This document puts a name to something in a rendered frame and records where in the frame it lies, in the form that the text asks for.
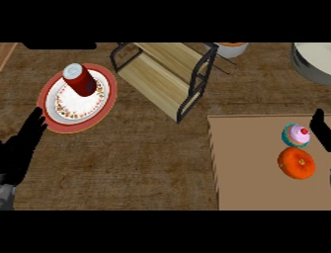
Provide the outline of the white cup orange top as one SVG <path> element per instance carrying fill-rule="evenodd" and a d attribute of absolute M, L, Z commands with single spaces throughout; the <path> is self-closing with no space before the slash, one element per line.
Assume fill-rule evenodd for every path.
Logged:
<path fill-rule="evenodd" d="M 217 48 L 215 54 L 223 58 L 233 58 L 239 56 L 248 46 L 246 42 L 215 42 L 212 44 Z"/>

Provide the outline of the wooden tiered shelf black frame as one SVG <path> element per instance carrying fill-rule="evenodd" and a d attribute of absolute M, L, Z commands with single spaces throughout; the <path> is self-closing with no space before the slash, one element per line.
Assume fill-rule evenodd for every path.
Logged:
<path fill-rule="evenodd" d="M 217 55 L 217 44 L 205 42 L 205 53 L 198 53 L 181 42 L 134 42 L 137 53 L 121 64 L 115 54 L 128 45 L 118 42 L 109 59 L 115 73 L 180 123 L 202 97 Z"/>

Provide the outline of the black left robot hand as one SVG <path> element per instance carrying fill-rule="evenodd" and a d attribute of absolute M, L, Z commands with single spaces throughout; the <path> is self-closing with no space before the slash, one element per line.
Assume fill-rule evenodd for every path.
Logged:
<path fill-rule="evenodd" d="M 3 185 L 17 186 L 22 183 L 47 126 L 42 109 L 35 107 L 19 132 L 6 142 L 0 140 L 0 188 Z"/>

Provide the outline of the red can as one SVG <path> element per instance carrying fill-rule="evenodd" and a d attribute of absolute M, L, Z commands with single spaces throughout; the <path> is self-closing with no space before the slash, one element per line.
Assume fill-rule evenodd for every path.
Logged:
<path fill-rule="evenodd" d="M 93 94 L 96 90 L 96 82 L 87 68 L 79 63 L 71 63 L 63 68 L 62 80 L 81 97 L 87 97 Z"/>

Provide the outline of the grey pot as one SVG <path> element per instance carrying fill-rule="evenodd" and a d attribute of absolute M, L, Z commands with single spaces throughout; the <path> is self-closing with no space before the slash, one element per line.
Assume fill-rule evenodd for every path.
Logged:
<path fill-rule="evenodd" d="M 331 85 L 331 42 L 294 42 L 289 61 L 306 80 Z"/>

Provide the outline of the pink frosted cupcake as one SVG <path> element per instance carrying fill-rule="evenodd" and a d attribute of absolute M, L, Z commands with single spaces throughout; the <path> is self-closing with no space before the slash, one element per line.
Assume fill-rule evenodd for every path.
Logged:
<path fill-rule="evenodd" d="M 286 124 L 280 131 L 280 141 L 286 146 L 303 148 L 310 141 L 309 129 L 295 123 Z"/>

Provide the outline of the red placemat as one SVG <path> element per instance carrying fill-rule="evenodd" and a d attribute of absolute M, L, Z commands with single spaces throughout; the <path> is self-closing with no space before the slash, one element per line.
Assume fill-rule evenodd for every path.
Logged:
<path fill-rule="evenodd" d="M 66 85 L 59 72 L 42 87 L 37 106 L 42 109 L 48 130 L 76 133 L 91 128 L 108 115 L 116 98 L 116 81 L 109 70 L 82 63 L 96 82 L 96 90 L 81 97 Z"/>

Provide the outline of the orange squash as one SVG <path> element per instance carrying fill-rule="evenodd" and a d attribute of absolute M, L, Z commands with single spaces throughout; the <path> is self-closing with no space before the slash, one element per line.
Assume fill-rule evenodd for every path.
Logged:
<path fill-rule="evenodd" d="M 279 153 L 276 164 L 280 172 L 297 180 L 309 178 L 316 170 L 312 156 L 297 147 L 288 147 Z"/>

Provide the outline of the white floral plate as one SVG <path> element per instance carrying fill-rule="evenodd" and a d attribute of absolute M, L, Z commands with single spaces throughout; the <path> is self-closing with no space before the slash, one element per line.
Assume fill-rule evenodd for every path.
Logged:
<path fill-rule="evenodd" d="M 103 74 L 91 69 L 88 73 L 96 82 L 96 90 L 81 97 L 59 77 L 45 95 L 45 110 L 51 119 L 63 125 L 85 122 L 103 108 L 109 97 L 109 83 Z"/>

